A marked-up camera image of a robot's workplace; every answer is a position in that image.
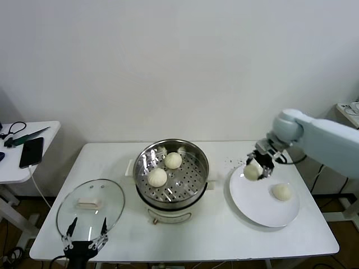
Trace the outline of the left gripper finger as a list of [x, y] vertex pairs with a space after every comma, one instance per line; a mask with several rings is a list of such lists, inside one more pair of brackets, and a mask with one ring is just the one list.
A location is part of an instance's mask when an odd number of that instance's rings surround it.
[[105, 217], [102, 224], [102, 228], [100, 230], [100, 235], [92, 241], [92, 243], [89, 245], [89, 249], [101, 250], [108, 241], [107, 232], [107, 218]]
[[67, 250], [73, 248], [72, 235], [73, 235], [73, 232], [76, 227], [77, 219], [78, 219], [78, 217], [74, 218], [73, 222], [67, 228], [66, 234], [61, 236], [61, 241], [64, 246], [64, 248], [63, 248], [64, 251], [67, 251]]

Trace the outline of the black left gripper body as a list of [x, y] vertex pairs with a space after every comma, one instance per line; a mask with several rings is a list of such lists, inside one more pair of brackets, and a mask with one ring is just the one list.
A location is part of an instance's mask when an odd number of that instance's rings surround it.
[[85, 269], [87, 262], [98, 254], [92, 241], [74, 241], [64, 249], [65, 257], [69, 260], [67, 268]]

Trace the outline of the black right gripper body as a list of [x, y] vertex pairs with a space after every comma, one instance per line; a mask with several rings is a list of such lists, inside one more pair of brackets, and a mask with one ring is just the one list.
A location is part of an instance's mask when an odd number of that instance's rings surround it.
[[274, 169], [273, 159], [268, 154], [261, 154], [259, 152], [252, 152], [253, 160], [251, 161], [255, 165], [259, 165], [262, 168]]

